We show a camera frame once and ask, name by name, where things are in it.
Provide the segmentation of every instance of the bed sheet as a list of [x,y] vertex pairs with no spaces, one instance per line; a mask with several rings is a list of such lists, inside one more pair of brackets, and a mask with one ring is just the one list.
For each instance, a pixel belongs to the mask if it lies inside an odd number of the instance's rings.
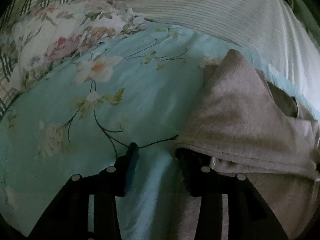
[[320,54],[283,0],[123,0],[141,16],[256,49],[319,111]]
[[[199,97],[203,66],[229,49],[296,91],[258,53],[185,27],[149,23],[125,39],[105,41],[56,66],[0,123],[0,212],[24,235],[72,174],[93,175],[114,163],[100,126],[125,145],[174,137]],[[126,147],[114,143],[124,154]],[[161,142],[140,150],[133,187],[116,199],[123,239],[166,239],[178,170],[170,149],[171,142]],[[90,210],[92,230],[92,202]]]

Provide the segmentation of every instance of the green fabric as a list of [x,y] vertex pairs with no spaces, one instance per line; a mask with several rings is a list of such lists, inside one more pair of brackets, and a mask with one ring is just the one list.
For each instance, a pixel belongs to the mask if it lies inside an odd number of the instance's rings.
[[303,23],[305,30],[313,43],[320,50],[320,9],[316,1],[306,3],[307,0],[284,0],[292,9],[296,18]]

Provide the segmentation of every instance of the teal floral sheet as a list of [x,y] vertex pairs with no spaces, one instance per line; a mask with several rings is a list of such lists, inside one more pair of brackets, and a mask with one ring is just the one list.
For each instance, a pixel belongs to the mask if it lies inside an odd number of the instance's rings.
[[[77,2],[30,12],[6,37],[16,54],[8,86],[19,96],[0,123],[0,212],[27,236],[71,175],[97,174],[136,142],[132,188],[116,199],[121,235],[166,239],[178,173],[172,140],[200,97],[205,65],[237,49],[308,103],[252,50],[146,22],[115,0]],[[89,230],[92,210],[91,201]]]

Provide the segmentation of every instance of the pink rose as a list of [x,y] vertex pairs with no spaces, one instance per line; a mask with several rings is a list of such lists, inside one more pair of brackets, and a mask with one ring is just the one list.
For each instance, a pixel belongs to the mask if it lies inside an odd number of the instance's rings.
[[54,44],[50,45],[47,50],[47,57],[49,60],[62,59],[74,52],[80,43],[82,35],[69,38],[60,37]]

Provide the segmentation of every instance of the turquoise fabric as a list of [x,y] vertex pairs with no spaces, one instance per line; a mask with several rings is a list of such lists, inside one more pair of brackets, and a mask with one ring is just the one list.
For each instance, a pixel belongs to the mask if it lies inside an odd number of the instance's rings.
[[[143,146],[178,134],[203,86],[204,58],[222,59],[229,49],[239,50],[269,81],[304,100],[254,51],[188,28],[149,23],[144,31],[62,62],[14,102],[0,123],[1,214],[28,235],[71,175],[97,174],[115,162],[93,109],[102,127],[122,131],[109,135],[127,145]],[[90,105],[94,82],[79,83],[76,77],[81,64],[97,55],[96,62],[99,57],[122,60],[112,67],[109,81],[96,82]],[[88,102],[79,105],[84,98]],[[68,126],[63,125],[74,115],[68,142]],[[115,146],[119,155],[125,154],[124,146]],[[166,239],[178,172],[171,146],[167,141],[139,151],[133,186],[126,197],[116,199],[123,239]]]

